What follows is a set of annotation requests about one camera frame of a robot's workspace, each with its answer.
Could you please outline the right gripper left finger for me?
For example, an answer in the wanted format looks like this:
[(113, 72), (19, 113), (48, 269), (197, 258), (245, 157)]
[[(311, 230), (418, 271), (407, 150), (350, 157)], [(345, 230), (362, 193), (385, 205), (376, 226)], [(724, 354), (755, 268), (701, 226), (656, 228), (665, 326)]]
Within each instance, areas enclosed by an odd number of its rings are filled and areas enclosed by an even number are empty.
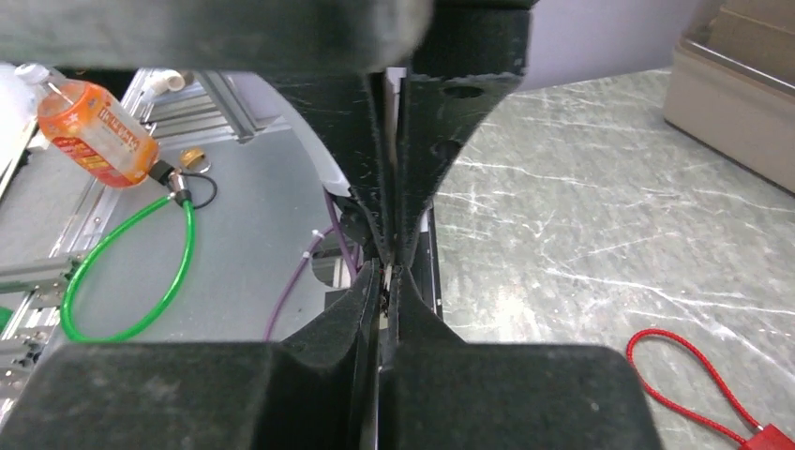
[(68, 344), (1, 431), (5, 449), (355, 449), (370, 419), (381, 272), (280, 342)]

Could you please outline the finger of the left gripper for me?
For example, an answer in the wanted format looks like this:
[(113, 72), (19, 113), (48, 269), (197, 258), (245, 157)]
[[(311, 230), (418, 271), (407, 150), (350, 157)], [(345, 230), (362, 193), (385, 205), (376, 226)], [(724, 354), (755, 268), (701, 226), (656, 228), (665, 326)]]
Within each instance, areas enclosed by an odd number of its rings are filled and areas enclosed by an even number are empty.
[(395, 168), (397, 264), (481, 122), (526, 75), (532, 1), (440, 1), (401, 83)]

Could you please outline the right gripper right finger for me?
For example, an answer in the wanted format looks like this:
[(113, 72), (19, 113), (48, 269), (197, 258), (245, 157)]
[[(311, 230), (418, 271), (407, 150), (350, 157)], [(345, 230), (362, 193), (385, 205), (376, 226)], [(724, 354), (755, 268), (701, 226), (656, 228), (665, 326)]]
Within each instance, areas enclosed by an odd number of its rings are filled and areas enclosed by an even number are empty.
[(393, 276), (382, 449), (658, 449), (638, 376), (613, 349), (468, 343)]

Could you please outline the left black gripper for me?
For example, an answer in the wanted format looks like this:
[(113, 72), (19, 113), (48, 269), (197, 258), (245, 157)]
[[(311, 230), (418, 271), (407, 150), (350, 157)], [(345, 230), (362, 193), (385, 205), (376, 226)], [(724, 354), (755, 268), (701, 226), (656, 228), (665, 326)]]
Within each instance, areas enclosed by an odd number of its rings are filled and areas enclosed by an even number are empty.
[(262, 78), (329, 151), (387, 264), (395, 176), (385, 68), (418, 46), (433, 11), (430, 1), (5, 1), (1, 57), (71, 68), (370, 72)]

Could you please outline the silver key bunch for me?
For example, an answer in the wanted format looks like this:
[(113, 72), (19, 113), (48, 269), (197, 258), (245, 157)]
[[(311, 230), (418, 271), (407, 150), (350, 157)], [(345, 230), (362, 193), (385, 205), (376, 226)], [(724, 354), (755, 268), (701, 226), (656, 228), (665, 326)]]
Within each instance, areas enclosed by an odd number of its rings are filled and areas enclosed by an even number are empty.
[(382, 284), (380, 288), (380, 312), (384, 317), (388, 316), (391, 299), (391, 283), (393, 280), (393, 264), (387, 263), (381, 269)]

